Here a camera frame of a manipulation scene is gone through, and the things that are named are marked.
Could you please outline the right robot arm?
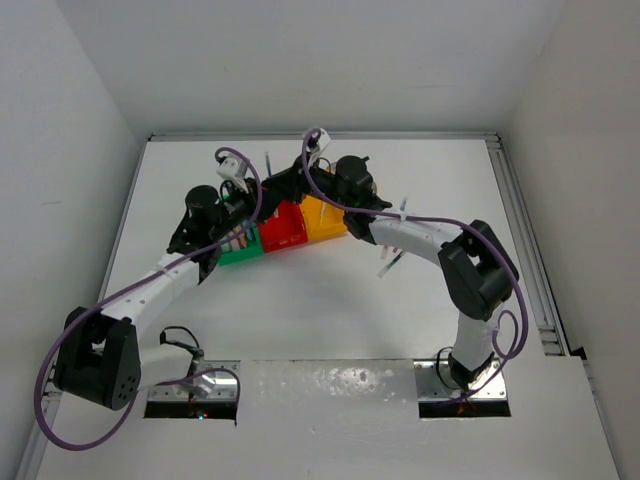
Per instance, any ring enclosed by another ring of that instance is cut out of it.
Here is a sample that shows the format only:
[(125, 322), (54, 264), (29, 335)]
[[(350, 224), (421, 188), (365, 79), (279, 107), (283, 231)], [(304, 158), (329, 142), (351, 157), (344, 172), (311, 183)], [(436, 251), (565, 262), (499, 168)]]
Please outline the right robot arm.
[(283, 201), (299, 203), (306, 196), (342, 207), (343, 222), (357, 239), (389, 246), (439, 267), (447, 291), (459, 311), (455, 343), (448, 364), (455, 387), (468, 390), (488, 368), (496, 353), (493, 329), (519, 273), (491, 227), (405, 218), (376, 194), (365, 159), (345, 156), (334, 169), (296, 160), (262, 183), (266, 218)]

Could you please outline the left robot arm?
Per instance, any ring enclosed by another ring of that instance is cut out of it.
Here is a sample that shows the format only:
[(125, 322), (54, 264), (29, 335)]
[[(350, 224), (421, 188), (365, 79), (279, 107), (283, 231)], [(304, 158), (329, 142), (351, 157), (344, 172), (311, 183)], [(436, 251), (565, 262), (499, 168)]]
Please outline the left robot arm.
[(244, 225), (266, 220), (284, 197), (271, 185), (249, 181), (226, 198), (209, 185), (192, 188), (185, 213), (165, 254), (145, 279), (95, 311), (79, 307), (66, 320), (54, 369), (54, 385), (114, 411), (140, 389), (185, 377), (197, 351), (163, 340), (143, 349), (140, 340), (151, 324), (182, 293), (201, 284), (222, 256), (221, 243)]

